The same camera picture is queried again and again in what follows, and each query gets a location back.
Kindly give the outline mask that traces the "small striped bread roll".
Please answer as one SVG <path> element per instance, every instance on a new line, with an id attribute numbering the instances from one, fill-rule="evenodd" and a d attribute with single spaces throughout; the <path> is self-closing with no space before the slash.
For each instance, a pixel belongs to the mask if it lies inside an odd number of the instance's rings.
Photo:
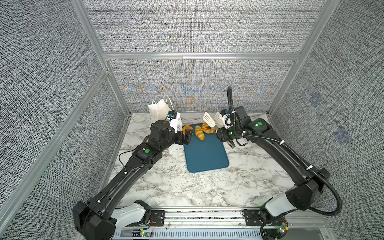
<path id="1" fill-rule="evenodd" d="M 199 125 L 196 125 L 195 127 L 195 135 L 200 140 L 203 141 L 205 139 L 204 131 L 202 130 L 202 127 Z"/>

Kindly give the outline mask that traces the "white paper bag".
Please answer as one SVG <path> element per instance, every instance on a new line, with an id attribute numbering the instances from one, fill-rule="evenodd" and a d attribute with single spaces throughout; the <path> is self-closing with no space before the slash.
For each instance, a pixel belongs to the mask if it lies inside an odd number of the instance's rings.
<path id="1" fill-rule="evenodd" d="M 169 111 L 174 111 L 173 103 L 168 95 L 166 95 L 166 100 L 161 99 L 160 101 L 156 102 L 155 100 L 152 101 L 152 104 L 148 105 L 149 113 L 152 117 L 152 119 L 155 121 L 167 121 L 171 124 L 172 127 L 174 127 L 176 130 L 178 127 L 182 126 L 182 120 L 180 117 L 180 113 L 177 113 L 176 120 L 171 120 L 169 118 Z"/>

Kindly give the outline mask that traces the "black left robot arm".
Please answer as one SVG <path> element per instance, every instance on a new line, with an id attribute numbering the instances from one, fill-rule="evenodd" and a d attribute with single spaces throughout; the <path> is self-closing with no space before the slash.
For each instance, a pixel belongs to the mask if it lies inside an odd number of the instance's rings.
<path id="1" fill-rule="evenodd" d="M 161 159 L 173 144 L 188 145 L 192 129 L 176 131 L 167 121 L 156 121 L 150 134 L 138 145 L 123 169 L 93 198 L 73 207 L 76 230 L 87 240 L 109 240 L 117 228 L 112 214 L 134 183 Z"/>

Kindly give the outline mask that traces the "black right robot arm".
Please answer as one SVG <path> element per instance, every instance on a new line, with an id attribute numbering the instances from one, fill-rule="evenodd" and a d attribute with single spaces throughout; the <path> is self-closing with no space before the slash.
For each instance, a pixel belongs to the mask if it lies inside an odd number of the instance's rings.
<path id="1" fill-rule="evenodd" d="M 318 169 L 305 161 L 278 136 L 269 123 L 262 118 L 252 120 L 242 106 L 223 109 L 216 114 L 215 119 L 222 123 L 216 131 L 216 136 L 221 142 L 228 143 L 231 148 L 234 148 L 240 139 L 256 144 L 287 172 L 294 183 L 285 193 L 266 201 L 257 213 L 257 220 L 267 225 L 296 210 L 333 215 L 333 212 L 324 212 L 312 207 L 325 188 L 331 192 L 335 191 L 328 182 L 330 173 L 326 169 Z"/>

